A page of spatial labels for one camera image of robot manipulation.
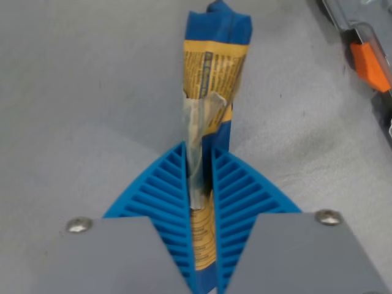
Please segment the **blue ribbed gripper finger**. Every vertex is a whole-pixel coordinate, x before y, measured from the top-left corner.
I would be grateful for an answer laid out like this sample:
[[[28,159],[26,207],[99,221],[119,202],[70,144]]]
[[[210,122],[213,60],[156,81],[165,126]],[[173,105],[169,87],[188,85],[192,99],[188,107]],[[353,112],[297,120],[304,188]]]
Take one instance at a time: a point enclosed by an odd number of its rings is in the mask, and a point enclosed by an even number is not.
[[[91,216],[95,198],[51,194],[14,293],[195,293],[185,145],[151,164]]]
[[[212,152],[219,293],[389,293],[342,214],[302,212],[251,166]]]

